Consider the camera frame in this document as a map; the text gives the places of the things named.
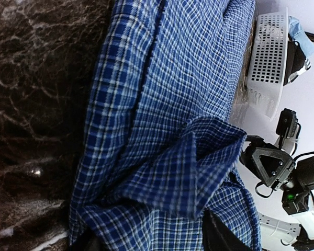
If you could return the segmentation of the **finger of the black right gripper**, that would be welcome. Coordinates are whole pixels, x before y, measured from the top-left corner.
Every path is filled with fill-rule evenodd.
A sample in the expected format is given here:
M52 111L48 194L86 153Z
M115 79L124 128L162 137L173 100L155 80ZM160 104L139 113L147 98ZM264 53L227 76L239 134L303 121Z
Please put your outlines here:
M260 154L267 147L264 139L260 136L248 135L245 142L249 143L249 145L241 152L240 162L246 167L263 167Z
M293 158L286 152L279 149L269 149L260 154L263 167L255 167L256 176L261 182L272 187L274 181L283 174L286 167L291 165Z

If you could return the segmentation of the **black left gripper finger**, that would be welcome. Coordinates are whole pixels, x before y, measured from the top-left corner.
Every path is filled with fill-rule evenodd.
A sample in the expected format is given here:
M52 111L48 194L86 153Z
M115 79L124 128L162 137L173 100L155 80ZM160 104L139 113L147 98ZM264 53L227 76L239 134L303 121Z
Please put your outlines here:
M209 210L203 215L203 248L204 251L251 250Z

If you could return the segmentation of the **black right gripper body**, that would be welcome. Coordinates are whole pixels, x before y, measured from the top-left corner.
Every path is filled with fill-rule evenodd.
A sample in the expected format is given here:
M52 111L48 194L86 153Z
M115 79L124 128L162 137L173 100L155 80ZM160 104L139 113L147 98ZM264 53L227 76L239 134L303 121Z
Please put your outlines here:
M283 171L283 174L280 175L273 183L272 190L282 190L282 191L289 191L289 190L300 190L301 184L298 180L297 174L297 160L301 157L298 155L293 158L291 165L286 167Z

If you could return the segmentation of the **blue checkered long sleeve shirt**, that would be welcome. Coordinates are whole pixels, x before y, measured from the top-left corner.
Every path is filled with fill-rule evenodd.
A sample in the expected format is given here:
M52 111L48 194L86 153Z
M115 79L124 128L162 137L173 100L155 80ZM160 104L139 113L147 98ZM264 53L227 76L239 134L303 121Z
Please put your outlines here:
M70 250L204 250L206 210L261 249L229 123L255 1L114 1L88 101Z

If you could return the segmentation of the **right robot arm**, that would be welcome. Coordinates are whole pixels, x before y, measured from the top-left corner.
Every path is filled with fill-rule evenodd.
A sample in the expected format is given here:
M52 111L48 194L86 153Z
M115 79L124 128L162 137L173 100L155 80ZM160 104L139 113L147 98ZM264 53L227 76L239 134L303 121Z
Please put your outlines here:
M281 191L279 205L294 219L288 222L259 212L262 236L293 250L314 250L314 151L293 157L259 136L248 136L246 142L240 162L258 180L255 193L267 199Z

